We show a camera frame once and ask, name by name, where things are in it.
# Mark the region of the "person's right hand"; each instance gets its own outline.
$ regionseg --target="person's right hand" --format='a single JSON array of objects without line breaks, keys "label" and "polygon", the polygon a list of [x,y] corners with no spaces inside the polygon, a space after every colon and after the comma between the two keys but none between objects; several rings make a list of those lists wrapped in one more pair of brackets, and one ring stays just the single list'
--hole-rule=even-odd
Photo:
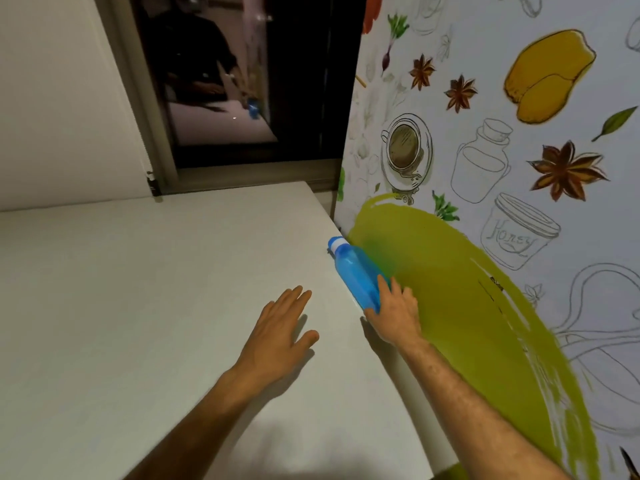
[{"label": "person's right hand", "polygon": [[364,316],[383,340],[402,349],[416,340],[422,339],[420,319],[418,316],[418,300],[414,298],[411,288],[404,291],[395,278],[391,278],[391,290],[385,279],[378,275],[380,290],[380,313],[372,308],[364,310]]},{"label": "person's right hand", "polygon": [[201,82],[196,80],[192,84],[194,88],[204,94],[225,94],[226,92],[224,86],[220,86],[213,82]]}]

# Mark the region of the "person's right arm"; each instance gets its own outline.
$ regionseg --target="person's right arm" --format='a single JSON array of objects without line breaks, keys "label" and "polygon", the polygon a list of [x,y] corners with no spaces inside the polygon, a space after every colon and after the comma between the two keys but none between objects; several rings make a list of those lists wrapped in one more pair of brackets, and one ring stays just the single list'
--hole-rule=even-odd
[{"label": "person's right arm", "polygon": [[379,336],[393,344],[411,368],[453,450],[476,480],[570,480],[564,471],[522,436],[453,370],[422,337],[418,302],[411,288],[378,277],[380,314],[365,316]]}]

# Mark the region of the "blue bottle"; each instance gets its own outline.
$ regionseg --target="blue bottle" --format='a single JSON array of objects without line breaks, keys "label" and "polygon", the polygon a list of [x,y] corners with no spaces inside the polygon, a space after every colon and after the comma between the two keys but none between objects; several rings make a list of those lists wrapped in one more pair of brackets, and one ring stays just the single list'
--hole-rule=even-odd
[{"label": "blue bottle", "polygon": [[350,245],[343,237],[332,237],[329,249],[335,256],[335,268],[359,306],[373,308],[380,313],[378,275],[380,268],[357,246]]}]

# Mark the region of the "person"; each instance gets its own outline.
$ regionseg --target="person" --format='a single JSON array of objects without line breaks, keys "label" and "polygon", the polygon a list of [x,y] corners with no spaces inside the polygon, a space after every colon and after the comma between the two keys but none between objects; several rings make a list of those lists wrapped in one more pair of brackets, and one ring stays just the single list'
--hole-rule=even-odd
[{"label": "person", "polygon": [[143,18],[143,35],[158,80],[171,86],[176,101],[204,105],[228,99],[218,62],[231,76],[246,107],[250,96],[236,56],[218,26],[197,14],[205,0],[170,0],[171,9]]},{"label": "person", "polygon": [[[378,277],[380,313],[365,310],[380,338],[394,345],[422,386],[462,466],[476,480],[569,480],[453,370],[422,336],[411,288]],[[286,290],[262,310],[236,364],[125,480],[200,480],[249,402],[291,373],[319,339],[292,333],[311,291]]]}]

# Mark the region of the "wallpaper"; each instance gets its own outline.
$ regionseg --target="wallpaper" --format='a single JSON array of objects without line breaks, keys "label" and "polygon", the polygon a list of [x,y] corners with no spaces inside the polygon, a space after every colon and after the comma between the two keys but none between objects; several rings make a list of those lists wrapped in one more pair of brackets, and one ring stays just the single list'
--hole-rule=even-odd
[{"label": "wallpaper", "polygon": [[533,443],[629,478],[640,0],[367,0],[362,32],[336,224]]}]

